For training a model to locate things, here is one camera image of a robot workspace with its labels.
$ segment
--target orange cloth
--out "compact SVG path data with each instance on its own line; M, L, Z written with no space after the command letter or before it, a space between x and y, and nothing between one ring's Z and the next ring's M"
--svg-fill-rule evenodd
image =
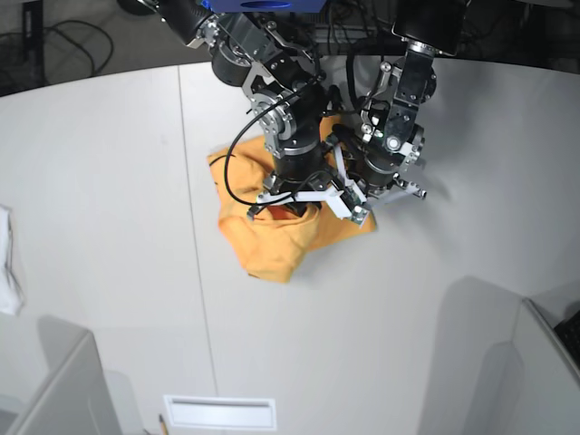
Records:
M331 133L336 122L337 119L327 119L321 123L323 138ZM226 160L222 157L226 154L224 149L208 157L209 163L214 162L210 169L221 201L218 225L250 275L286 283L308 251L374 231L372 217L358 227L338 219L326 204L322 209L309 205L302 217L283 207L272 206L258 214L253 222L248 220L248 207L232 199L224 186ZM272 156L264 149L264 137L238 144L233 156L227 169L229 185L240 199L255 202L264 190L264 178L274 167Z

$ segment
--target table surface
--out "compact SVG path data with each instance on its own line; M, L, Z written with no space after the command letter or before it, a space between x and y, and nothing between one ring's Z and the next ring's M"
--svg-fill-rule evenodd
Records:
M325 68L343 82L343 64ZM248 277L219 234L205 157L248 102L209 64L0 100L0 203L27 297L0 344L32 337L0 370L12 393L42 377L26 356L52 315L94 331L113 396L134 395L149 430L167 393L275 398L285 435L462 433L520 296L580 279L580 77L435 68L428 199L377 210L376 233L309 254L289 285Z

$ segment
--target black cable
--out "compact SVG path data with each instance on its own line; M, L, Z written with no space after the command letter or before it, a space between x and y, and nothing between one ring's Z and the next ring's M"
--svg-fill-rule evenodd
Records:
M111 36L107 32L105 32L104 30L102 30L98 25L88 23L88 22L82 21L82 20L64 20L64 21L61 21L60 23L53 25L53 28L60 27L60 26L65 25L65 24L80 24L80 25L85 25L87 27L91 27L92 29L96 30L97 32L102 34L107 39L107 41L109 42L110 50L109 50L109 54L107 55L104 62L101 64L101 66L99 68L97 68L95 70L94 75L99 75L102 72L102 70L104 70L104 68L109 64L112 56L115 53L115 42L112 40Z
M334 43L336 44L336 54L340 55L341 54L341 44L338 42L338 38L336 37L336 29L334 28L336 25L337 25L337 23L334 21L334 13L333 13L333 10L331 9L330 29L331 29L331 33L333 34Z
M229 160L232 157L232 153L234 152L234 148L236 147L237 143L240 141L240 139L242 139L242 136L244 136L244 134L246 134L246 132L248 130L250 130L250 128L258 121L260 121L264 116L266 116L269 112L271 112L273 109L275 109L276 107L292 100L294 97L296 97L297 95L299 95L300 93L304 92L306 89L308 89L310 86L312 86L315 83L315 79L312 79L310 82L308 82L305 86L303 86L302 88L298 89L297 91L292 92L290 95L288 95L287 97L284 97L282 100L276 102L275 104L270 105L267 109L265 109L264 111L262 111L261 113L257 114L257 116L251 120L246 127L244 127L236 136L236 138L232 141L232 144L229 146L229 149L227 150L227 154L226 154L226 162L224 163L224 184L226 186L226 191L228 193L228 195L234 199L236 202L243 204L245 206L249 206L249 207L253 207L253 206L274 206L276 204L278 204L280 201L284 201L285 199L291 198L293 195L295 195L297 193L297 191L299 189L301 189L303 187L303 185L301 184L300 187L298 187L297 189L295 189L293 192L289 192L288 195L286 195L285 197L279 198L276 201L270 201L270 202L264 202L264 203L256 203L256 202L248 202L248 201L244 201L243 199L239 198L236 196L236 194L232 191L231 187L229 186L229 181L227 179L227 169L229 167ZM305 183L307 183L308 181L310 181L310 177L308 179L306 179L304 181L304 186Z
M373 10L373 14L376 16L376 7L375 7L374 2L372 2L372 10ZM354 45L351 46L349 53L346 57L346 82L347 82L349 98L351 100L351 105L353 106L353 109L351 111L326 111L325 113L323 113L323 116L357 114L364 108L364 106L366 106L369 103L369 101L372 99L372 97L376 93L377 89L379 88L379 85L381 84L381 77L382 77L381 69L379 69L379 72L377 73L377 77L374 81L374 84L373 84L370 92L368 93L366 98L362 101L361 101L361 98L359 98L356 94L355 80L354 80L354 58L356 57L357 54L364 53L366 51L372 51L373 49L378 47L379 53L381 53L381 63L384 61L383 33L382 33L382 30L381 30L381 27L380 27L380 24L378 21L376 22L376 24L377 24L377 37L376 37L376 39L366 38L366 39L362 39L362 40L357 41Z
M331 53L331 50L330 50L330 35L331 35L331 32L333 31L333 28L332 28L332 25L331 25L331 22L332 22L332 20L331 20L331 13L332 13L331 12L331 7L332 7L332 4L331 3L328 3L327 5L328 5L328 7L327 7L327 10L326 10L326 22L328 23L328 34L326 35L326 55L330 56L332 54Z
M78 43L74 39L72 39L72 37L70 37L68 34L63 32L62 30L57 29L56 27L46 27L44 30L47 33L53 32L55 34L58 34L67 43L69 43L70 45L75 47L77 50L81 51L81 53L86 55L86 57L89 59L89 62L91 63L91 73L89 74L89 77L94 77L95 72L96 72L96 65L94 62L94 58L92 57L92 55L89 53L89 51L86 48L84 48L80 43ZM48 80L46 80L46 77L44 77L44 81L46 82L46 84L50 84L48 82Z
M363 6L363 3L361 2L361 0L356 0L356 4L358 5L359 12L361 13L362 28L364 29L364 32L366 33L367 38L370 38L372 36L372 34L369 31L369 25L366 22L366 15L367 15L366 8Z
M343 35L344 35L344 39L346 40L346 43L349 45L349 47L353 46L353 41L351 41L351 38L348 37L348 33L346 32L346 27L344 27L344 25L337 23L336 25L338 25L341 30L343 31Z
M225 158L226 158L226 156L225 156L225 155L223 155L223 156L219 156L219 157L216 157L215 159L211 160L211 162L209 163L209 167L211 168L211 167L212 167L212 166L214 166L216 163L218 163L220 160L222 160L222 159L225 159Z

